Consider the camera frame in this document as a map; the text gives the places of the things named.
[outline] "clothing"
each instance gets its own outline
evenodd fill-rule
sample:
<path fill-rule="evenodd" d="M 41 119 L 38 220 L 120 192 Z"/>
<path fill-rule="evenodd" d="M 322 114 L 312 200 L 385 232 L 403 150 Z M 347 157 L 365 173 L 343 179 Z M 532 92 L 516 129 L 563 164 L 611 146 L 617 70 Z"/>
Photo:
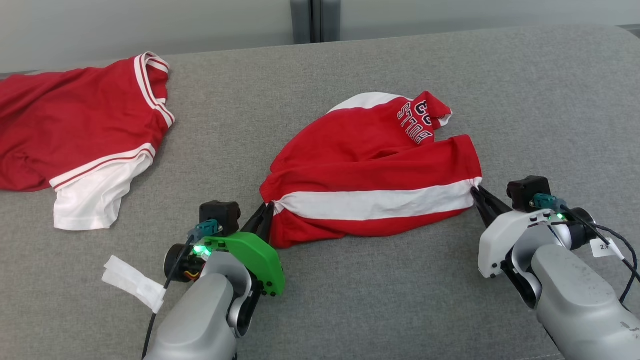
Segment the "clothing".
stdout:
<path fill-rule="evenodd" d="M 360 94 L 331 109 L 282 149 L 260 188 L 275 205 L 271 243 L 390 236 L 473 206 L 482 170 L 471 139 L 435 141 L 450 117 L 428 92 Z"/>
<path fill-rule="evenodd" d="M 109 227 L 175 121 L 153 53 L 0 82 L 0 189 L 53 187 L 54 227 Z"/>

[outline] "red garment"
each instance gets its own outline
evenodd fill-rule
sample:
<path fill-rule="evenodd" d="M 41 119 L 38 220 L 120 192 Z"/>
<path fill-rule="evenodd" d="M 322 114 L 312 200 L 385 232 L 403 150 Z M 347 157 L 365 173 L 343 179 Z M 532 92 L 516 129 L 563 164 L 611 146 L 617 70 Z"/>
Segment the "red garment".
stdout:
<path fill-rule="evenodd" d="M 175 120 L 164 105 L 168 71 L 145 53 L 104 69 L 0 82 L 0 189 L 52 186 L 56 227 L 108 227 Z"/>
<path fill-rule="evenodd" d="M 482 180 L 467 135 L 435 142 L 451 109 L 428 92 L 415 100 L 367 93 L 296 135 L 260 188 L 275 203 L 271 243 L 390 236 L 473 206 Z"/>

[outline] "white sleeve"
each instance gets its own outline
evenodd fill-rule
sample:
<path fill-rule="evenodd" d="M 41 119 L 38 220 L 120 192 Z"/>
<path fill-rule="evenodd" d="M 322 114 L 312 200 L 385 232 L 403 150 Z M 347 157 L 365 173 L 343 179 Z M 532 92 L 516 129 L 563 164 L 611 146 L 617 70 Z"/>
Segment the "white sleeve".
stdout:
<path fill-rule="evenodd" d="M 62 230 L 107 229 L 118 218 L 122 197 L 131 181 L 153 163 L 150 153 L 140 152 L 127 161 L 112 161 L 56 190 L 53 226 Z"/>

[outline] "gray fabric surface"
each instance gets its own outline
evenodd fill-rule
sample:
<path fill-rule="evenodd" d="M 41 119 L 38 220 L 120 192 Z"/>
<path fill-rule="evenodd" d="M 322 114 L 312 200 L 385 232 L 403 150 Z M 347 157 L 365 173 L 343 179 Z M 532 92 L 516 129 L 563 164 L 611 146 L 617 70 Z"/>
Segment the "gray fabric surface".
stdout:
<path fill-rule="evenodd" d="M 206 201 L 248 216 L 282 146 L 352 95 L 429 90 L 467 133 L 483 184 L 547 176 L 552 191 L 640 250 L 640 42 L 559 26 L 166 56 L 177 121 L 108 230 L 53 229 L 52 190 L 0 192 L 0 359 L 138 359 L 150 310 L 100 281 L 114 254 L 156 281 Z M 281 250 L 241 360 L 562 359 L 506 277 L 477 270 L 475 211 L 392 238 Z M 628 270 L 578 251 L 621 293 Z M 187 290 L 173 284 L 159 315 Z M 640 313 L 640 286 L 627 300 Z"/>

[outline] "gray wall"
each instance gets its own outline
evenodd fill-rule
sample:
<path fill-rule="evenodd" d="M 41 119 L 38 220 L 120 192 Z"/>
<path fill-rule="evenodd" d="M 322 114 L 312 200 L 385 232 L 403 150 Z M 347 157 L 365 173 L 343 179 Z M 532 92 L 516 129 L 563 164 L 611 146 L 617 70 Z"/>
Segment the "gray wall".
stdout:
<path fill-rule="evenodd" d="M 639 0 L 342 0 L 342 39 L 640 23 Z M 0 0 L 0 73 L 292 44 L 289 0 Z"/>

